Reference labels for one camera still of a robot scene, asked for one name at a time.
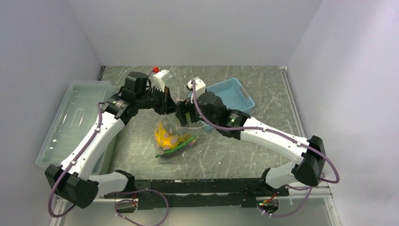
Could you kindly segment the clear zip top bag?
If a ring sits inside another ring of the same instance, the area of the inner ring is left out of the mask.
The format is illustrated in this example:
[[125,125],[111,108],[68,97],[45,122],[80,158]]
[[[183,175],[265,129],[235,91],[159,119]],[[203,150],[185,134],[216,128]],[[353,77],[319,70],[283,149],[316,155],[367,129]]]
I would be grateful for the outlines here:
[[169,160],[184,155],[197,142],[201,129],[200,123],[182,126],[177,118],[162,116],[154,129],[155,158]]

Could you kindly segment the yellow banana bunch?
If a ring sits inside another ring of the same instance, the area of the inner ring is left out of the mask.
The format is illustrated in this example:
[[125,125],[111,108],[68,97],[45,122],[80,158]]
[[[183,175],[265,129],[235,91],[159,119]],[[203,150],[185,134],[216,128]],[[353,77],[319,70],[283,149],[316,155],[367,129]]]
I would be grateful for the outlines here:
[[173,149],[178,146],[178,134],[172,134],[171,131],[166,130],[164,124],[159,121],[154,130],[154,139],[156,144],[163,150]]

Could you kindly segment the green chili pepper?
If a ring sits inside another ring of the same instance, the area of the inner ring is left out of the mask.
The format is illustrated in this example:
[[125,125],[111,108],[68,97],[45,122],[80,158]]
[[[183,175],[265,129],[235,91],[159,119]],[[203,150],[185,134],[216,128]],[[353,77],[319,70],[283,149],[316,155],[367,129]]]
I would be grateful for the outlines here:
[[159,157],[164,159],[170,159],[184,153],[187,149],[191,148],[197,141],[198,136],[182,136],[178,137],[176,143],[171,144],[172,140],[165,140],[163,143],[163,152],[159,154]]

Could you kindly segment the light blue plastic basket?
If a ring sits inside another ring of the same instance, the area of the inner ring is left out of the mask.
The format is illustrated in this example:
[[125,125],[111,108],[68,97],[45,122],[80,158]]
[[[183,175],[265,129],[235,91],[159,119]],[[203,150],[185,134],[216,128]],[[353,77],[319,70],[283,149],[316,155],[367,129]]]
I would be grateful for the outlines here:
[[254,101],[243,88],[242,84],[236,78],[228,79],[226,81],[219,82],[215,85],[208,87],[206,92],[213,92],[215,95],[219,96],[223,104],[228,109],[228,117],[226,120],[222,121],[220,125],[215,125],[210,122],[200,111],[197,97],[195,91],[190,94],[191,103],[195,104],[195,107],[202,117],[207,130],[210,128],[216,129],[219,133],[227,136],[239,136],[240,132],[247,129],[248,126],[245,125],[247,119],[250,118],[250,112],[255,106]]

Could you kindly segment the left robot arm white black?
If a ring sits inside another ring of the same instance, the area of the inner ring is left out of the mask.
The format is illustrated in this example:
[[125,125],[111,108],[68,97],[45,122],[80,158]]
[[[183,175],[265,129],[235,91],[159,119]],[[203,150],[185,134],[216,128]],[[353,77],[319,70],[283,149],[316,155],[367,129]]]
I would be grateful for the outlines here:
[[75,150],[58,166],[51,164],[45,176],[52,194],[86,208],[94,199],[111,193],[128,198],[136,190],[135,177],[123,170],[93,175],[92,170],[109,143],[142,109],[153,109],[159,115],[176,112],[176,103],[165,85],[168,70],[149,77],[130,72],[118,93],[97,104],[98,117]]

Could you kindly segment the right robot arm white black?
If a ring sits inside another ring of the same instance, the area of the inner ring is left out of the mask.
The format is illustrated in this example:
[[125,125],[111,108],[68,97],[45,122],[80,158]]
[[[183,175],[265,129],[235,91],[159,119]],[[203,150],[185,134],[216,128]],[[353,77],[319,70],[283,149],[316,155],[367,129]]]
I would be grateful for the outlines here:
[[252,142],[287,157],[289,163],[267,169],[262,175],[259,189],[264,195],[294,182],[315,187],[322,181],[325,150],[321,138],[307,139],[277,130],[248,113],[227,108],[213,92],[179,101],[176,107],[176,117],[183,126],[188,121],[204,121],[225,137]]

